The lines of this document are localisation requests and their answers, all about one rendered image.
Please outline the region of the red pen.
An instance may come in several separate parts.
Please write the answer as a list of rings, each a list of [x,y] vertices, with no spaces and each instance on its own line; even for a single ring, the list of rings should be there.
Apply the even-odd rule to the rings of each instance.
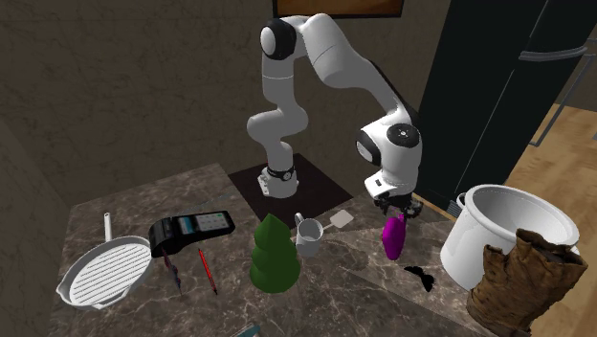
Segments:
[[[211,274],[209,265],[208,265],[208,263],[206,261],[204,252],[203,252],[203,250],[201,248],[198,248],[198,253],[199,253],[202,265],[204,266],[204,269],[205,269],[206,275],[208,277],[208,280],[210,282],[210,287],[211,287],[212,291],[214,292],[214,294],[217,296],[218,295],[217,286],[216,286],[215,281],[213,279],[213,276]]]

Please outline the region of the grey-blue flat object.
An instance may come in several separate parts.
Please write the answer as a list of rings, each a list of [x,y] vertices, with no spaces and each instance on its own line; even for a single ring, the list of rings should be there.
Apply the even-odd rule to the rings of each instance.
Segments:
[[[231,337],[258,337],[260,326],[249,323],[236,331]]]

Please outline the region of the dark purple pen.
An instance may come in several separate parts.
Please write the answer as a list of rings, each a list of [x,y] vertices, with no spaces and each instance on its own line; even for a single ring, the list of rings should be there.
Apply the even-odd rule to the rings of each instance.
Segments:
[[[169,270],[169,273],[171,275],[171,277],[174,280],[174,283],[177,287],[177,289],[179,290],[179,293],[182,293],[182,288],[181,288],[181,280],[178,277],[178,269],[177,267],[171,262],[168,254],[166,253],[165,249],[162,249],[163,252],[163,257],[164,257],[164,261],[165,261],[165,265]]]

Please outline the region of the brown framed wall picture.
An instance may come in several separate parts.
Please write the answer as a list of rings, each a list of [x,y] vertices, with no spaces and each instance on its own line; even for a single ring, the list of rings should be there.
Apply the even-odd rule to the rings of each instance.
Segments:
[[[400,17],[405,0],[272,0],[273,16],[310,16],[326,13],[333,18]]]

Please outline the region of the white spatula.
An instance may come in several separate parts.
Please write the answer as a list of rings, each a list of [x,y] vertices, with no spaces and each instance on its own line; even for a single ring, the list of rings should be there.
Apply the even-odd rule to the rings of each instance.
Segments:
[[[324,231],[326,231],[332,227],[341,229],[345,225],[350,223],[353,219],[354,219],[354,216],[351,215],[348,211],[340,210],[329,218],[330,223],[328,225],[324,226],[322,229]]]

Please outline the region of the purple vase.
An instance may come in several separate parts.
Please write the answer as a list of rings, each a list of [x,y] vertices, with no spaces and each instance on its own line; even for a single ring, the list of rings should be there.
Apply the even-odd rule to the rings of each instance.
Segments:
[[[406,241],[407,222],[402,214],[390,217],[382,232],[382,242],[388,259],[397,260]]]

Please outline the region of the large white pot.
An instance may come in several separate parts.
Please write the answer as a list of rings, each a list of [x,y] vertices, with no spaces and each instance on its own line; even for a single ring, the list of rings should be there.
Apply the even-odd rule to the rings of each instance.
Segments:
[[[508,254],[516,245],[519,228],[578,251],[580,235],[573,220],[527,191],[478,185],[459,194],[456,205],[461,212],[443,244],[440,258],[445,271],[465,290],[474,288],[484,275],[484,247],[491,245]]]

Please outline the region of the black card payment terminal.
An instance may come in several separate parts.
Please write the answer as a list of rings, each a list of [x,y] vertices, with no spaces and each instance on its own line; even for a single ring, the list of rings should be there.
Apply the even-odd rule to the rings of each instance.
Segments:
[[[175,255],[192,243],[229,235],[234,230],[227,211],[165,217],[148,230],[151,256]]]

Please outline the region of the white mug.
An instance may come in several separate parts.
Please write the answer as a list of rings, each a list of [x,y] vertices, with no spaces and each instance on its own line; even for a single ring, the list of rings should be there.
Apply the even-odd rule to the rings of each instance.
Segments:
[[[304,258],[313,257],[319,250],[323,227],[314,218],[305,218],[301,213],[295,214],[297,225],[296,247]]]

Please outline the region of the green tiered cone figure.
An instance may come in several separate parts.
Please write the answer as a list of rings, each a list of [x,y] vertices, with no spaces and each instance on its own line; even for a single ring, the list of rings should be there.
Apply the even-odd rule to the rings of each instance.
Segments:
[[[288,226],[268,213],[254,231],[250,278],[265,293],[282,293],[299,278],[300,263]]]

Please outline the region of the black refrigerator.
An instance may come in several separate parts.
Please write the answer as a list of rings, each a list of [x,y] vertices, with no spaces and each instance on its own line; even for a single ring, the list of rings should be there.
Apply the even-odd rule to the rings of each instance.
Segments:
[[[586,51],[597,0],[452,0],[419,107],[417,194],[504,184]]]

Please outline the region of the small black bow-shaped object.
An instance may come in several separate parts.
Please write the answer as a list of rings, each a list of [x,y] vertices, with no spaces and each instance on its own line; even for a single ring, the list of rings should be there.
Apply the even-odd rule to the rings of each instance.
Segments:
[[[427,292],[431,292],[434,283],[435,283],[435,278],[434,276],[427,274],[421,267],[419,266],[406,266],[404,268],[405,271],[408,271],[410,273],[412,273],[413,275],[417,276],[420,281],[422,282],[422,285],[424,286],[425,290]]]

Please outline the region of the dark robot stand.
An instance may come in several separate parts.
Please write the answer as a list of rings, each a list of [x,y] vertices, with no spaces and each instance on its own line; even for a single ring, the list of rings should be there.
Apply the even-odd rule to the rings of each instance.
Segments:
[[[293,155],[298,170],[297,192],[284,199],[266,197],[262,194],[257,176],[265,164],[231,173],[229,178],[262,221],[268,213],[273,214],[290,229],[296,227],[294,215],[316,217],[352,198],[352,195],[326,176],[301,154]]]

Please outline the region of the white grill pan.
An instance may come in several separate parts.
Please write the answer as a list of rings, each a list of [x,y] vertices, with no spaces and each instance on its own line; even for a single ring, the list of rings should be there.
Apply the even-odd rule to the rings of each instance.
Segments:
[[[105,241],[82,255],[55,289],[79,310],[102,310],[142,284],[151,271],[149,241],[141,236],[112,237],[111,214],[105,213]]]

